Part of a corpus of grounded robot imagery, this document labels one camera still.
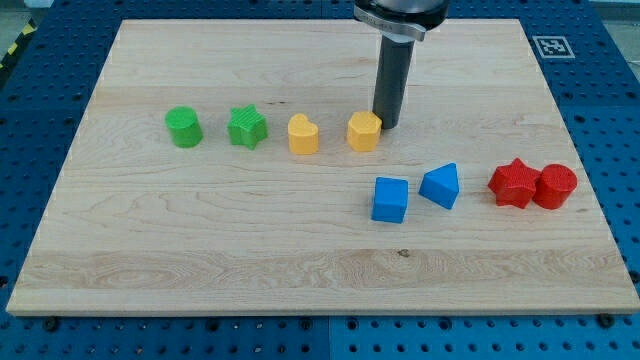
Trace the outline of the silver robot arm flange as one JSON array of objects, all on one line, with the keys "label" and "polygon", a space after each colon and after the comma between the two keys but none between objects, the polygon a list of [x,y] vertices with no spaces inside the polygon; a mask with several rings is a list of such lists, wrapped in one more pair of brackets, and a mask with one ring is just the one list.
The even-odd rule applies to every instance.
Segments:
[{"label": "silver robot arm flange", "polygon": [[354,18],[396,42],[423,41],[444,22],[450,0],[355,0]]}]

